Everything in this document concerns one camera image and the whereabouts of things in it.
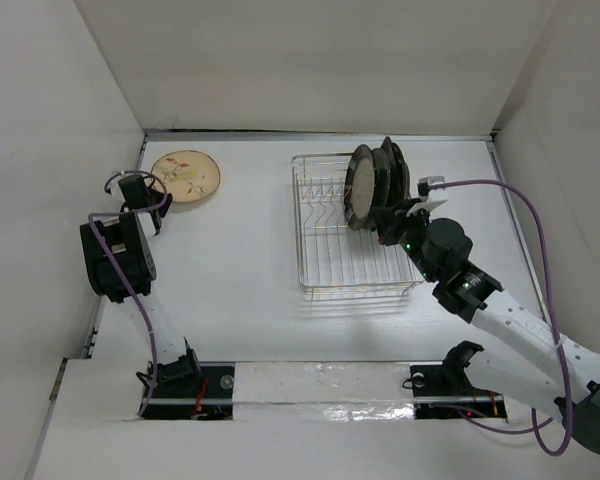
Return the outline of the grey reindeer plate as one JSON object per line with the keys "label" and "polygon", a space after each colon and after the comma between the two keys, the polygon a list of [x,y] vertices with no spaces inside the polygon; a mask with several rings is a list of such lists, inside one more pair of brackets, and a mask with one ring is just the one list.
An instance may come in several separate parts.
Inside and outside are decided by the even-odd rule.
{"label": "grey reindeer plate", "polygon": [[383,208],[387,205],[391,188],[391,167],[390,161],[381,148],[372,150],[374,163],[374,195],[372,201],[373,208]]}

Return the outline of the black square floral plate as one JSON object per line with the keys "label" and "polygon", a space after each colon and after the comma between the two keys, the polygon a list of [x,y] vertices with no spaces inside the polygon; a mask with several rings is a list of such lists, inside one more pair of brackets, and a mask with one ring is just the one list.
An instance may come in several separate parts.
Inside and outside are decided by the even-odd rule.
{"label": "black square floral plate", "polygon": [[385,151],[389,158],[391,167],[391,188],[387,202],[388,206],[393,206],[396,203],[404,200],[402,198],[402,170],[396,161],[396,151],[394,147],[395,144],[396,143],[389,136],[386,136],[381,146],[381,149]]}

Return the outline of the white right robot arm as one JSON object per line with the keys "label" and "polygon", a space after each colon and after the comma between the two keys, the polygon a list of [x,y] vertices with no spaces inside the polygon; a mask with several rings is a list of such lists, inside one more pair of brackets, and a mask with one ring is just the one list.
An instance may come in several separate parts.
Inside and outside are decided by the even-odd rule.
{"label": "white right robot arm", "polygon": [[600,354],[530,313],[494,277],[473,264],[472,240],[448,218],[420,210],[374,208],[380,244],[398,245],[450,314],[497,338],[523,359],[518,366],[469,341],[444,360],[442,381],[454,393],[494,390],[560,421],[582,447],[600,455]]}

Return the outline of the beige bird pattern plate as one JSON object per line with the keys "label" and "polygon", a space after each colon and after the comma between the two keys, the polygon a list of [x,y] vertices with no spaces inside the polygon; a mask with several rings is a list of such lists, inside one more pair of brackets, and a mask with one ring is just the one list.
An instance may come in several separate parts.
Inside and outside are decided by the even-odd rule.
{"label": "beige bird pattern plate", "polygon": [[208,154],[180,150],[160,157],[151,173],[160,178],[175,203],[193,203],[214,194],[221,184],[221,172]]}

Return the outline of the striped rim cream plate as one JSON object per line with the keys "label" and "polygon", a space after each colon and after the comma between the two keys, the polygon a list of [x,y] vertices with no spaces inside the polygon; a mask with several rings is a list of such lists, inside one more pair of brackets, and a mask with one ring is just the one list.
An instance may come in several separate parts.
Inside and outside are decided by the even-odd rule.
{"label": "striped rim cream plate", "polygon": [[361,230],[372,207],[376,184],[376,168],[372,150],[359,145],[348,164],[343,189],[345,219],[351,230]]}

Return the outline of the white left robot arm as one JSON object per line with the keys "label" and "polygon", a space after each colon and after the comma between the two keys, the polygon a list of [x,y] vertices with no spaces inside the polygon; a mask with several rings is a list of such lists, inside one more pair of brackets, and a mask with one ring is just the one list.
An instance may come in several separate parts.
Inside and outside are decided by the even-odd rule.
{"label": "white left robot arm", "polygon": [[160,235],[173,196],[156,175],[141,170],[113,174],[104,191],[122,205],[117,212],[89,214],[79,228],[89,284],[125,312],[146,342],[151,365],[137,377],[147,395],[192,396],[203,385],[199,360],[186,338],[171,331],[152,291],[157,267],[149,242]]}

